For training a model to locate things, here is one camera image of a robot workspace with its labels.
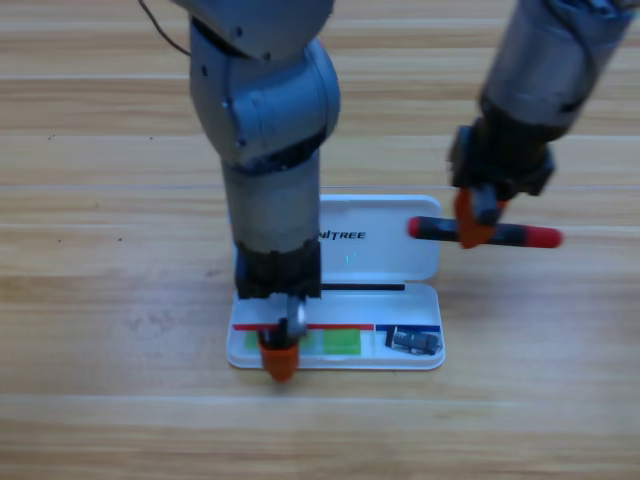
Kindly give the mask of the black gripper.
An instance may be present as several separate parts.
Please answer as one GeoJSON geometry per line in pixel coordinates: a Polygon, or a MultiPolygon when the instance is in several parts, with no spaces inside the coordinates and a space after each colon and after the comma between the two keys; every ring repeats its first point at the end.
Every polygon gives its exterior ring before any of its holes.
{"type": "Polygon", "coordinates": [[[321,246],[307,240],[290,251],[258,253],[239,244],[234,272],[241,300],[286,296],[286,312],[274,327],[258,334],[262,368],[279,383],[292,379],[299,366],[298,343],[306,335],[306,303],[321,296],[321,246]]]}
{"type": "Polygon", "coordinates": [[[555,130],[509,118],[479,117],[462,125],[450,152],[458,242],[464,249],[487,244],[506,202],[520,193],[538,196],[554,172],[549,144],[555,130]]]}

